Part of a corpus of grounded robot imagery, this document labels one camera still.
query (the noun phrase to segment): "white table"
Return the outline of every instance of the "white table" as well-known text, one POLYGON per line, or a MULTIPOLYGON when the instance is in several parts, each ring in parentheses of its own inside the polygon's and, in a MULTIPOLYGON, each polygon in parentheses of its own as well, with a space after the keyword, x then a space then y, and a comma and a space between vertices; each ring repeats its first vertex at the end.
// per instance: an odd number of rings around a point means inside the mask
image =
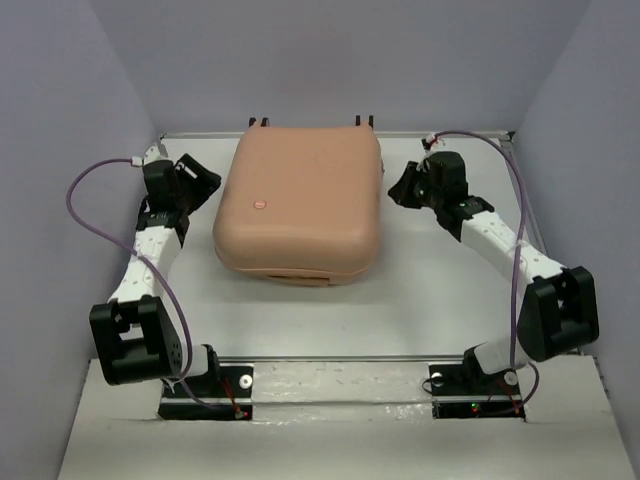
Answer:
MULTIPOLYGON (((349 286, 292 288, 227 270, 214 252, 220 193, 214 194, 192 215, 169 277, 195 341, 211 343, 224 357, 433 356, 459 355, 504 334, 508 282, 444 231, 433 212, 403 209, 386 196, 407 161, 422 158, 419 138, 380 138, 383 245, 377 263, 349 286)), ((224 179, 237 140, 163 143, 172 158, 189 153, 224 179)), ((448 139, 446 148, 466 160, 471 192, 515 229, 519 210, 502 157, 475 139, 448 139)))
MULTIPOLYGON (((172 157, 189 152, 225 177, 237 139, 214 137, 164 143, 172 157)), ((387 190, 422 151, 417 138, 383 137, 381 144, 387 190)), ((502 159, 474 140, 451 139, 447 147, 465 158, 471 191, 515 228, 518 208, 502 159)), ((432 399, 420 389, 427 363, 413 357, 458 356, 503 334, 509 314, 508 283, 432 213, 385 197, 384 245, 372 270, 350 286, 295 288, 222 267, 211 236, 219 198, 192 216, 169 281, 196 343, 225 357, 262 358, 254 421, 157 420, 159 382, 109 387, 94 361, 61 480, 633 478, 589 357, 540 365, 527 423, 432 418, 432 399), (358 357, 377 361, 335 361, 358 357)), ((519 377, 529 391, 531 372, 519 377)))

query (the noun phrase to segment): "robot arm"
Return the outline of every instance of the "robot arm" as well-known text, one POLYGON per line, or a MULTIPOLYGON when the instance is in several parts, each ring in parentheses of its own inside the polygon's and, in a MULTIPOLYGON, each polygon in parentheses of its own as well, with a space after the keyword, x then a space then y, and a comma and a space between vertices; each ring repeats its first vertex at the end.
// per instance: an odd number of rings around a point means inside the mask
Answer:
MULTIPOLYGON (((436 152, 420 164, 409 162, 389 196, 406 208, 433 209, 438 223, 456 240, 511 278, 516 235, 488 202, 468 194, 459 154, 436 152)), ((514 365, 507 334, 465 352, 463 369, 469 382, 490 381, 505 370, 548 360, 598 338, 595 287, 586 269, 568 269, 524 241, 518 267, 522 308, 514 365)))
MULTIPOLYGON (((147 196, 138 213, 134 250, 107 303, 89 315, 102 371, 111 385, 177 377, 184 347, 162 302, 163 288, 140 257, 164 277, 182 249, 189 215, 219 187, 220 177, 189 155, 174 163, 160 158, 142 168, 147 196)), ((193 348, 189 376, 217 376, 211 346, 193 348)))

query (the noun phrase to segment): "suitcase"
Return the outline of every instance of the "suitcase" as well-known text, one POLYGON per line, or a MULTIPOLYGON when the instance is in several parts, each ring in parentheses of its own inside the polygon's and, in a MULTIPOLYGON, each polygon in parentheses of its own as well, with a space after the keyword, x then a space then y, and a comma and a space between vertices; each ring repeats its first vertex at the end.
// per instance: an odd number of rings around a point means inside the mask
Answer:
POLYGON ((295 285, 353 281, 380 244, 384 169, 373 129, 263 125, 233 158, 213 226, 220 261, 295 285))

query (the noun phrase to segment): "brown suitcase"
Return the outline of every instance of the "brown suitcase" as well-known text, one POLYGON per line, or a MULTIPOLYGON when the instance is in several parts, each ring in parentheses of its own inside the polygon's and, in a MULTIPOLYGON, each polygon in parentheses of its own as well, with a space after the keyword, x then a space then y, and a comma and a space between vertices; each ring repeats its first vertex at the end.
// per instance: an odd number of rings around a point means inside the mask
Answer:
POLYGON ((250 127, 213 226, 228 268, 280 282, 348 283, 380 243, 380 144, 369 125, 250 127))

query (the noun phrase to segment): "wall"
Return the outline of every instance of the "wall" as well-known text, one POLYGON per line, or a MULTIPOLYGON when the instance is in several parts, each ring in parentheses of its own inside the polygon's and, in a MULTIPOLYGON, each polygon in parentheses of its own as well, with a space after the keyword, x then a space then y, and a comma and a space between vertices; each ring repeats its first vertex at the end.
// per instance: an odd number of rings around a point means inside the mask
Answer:
MULTIPOLYGON (((0 62, 0 478, 46 480, 93 349, 88 311, 123 261, 72 223, 65 191, 97 160, 143 153, 154 129, 84 0, 3 2, 0 62)), ((114 166, 79 210, 124 235, 139 180, 114 166)))
POLYGON ((92 0, 161 131, 514 129, 588 0, 92 0))
POLYGON ((549 252, 595 276, 594 352, 637 474, 639 20, 636 0, 594 0, 515 139, 549 252))

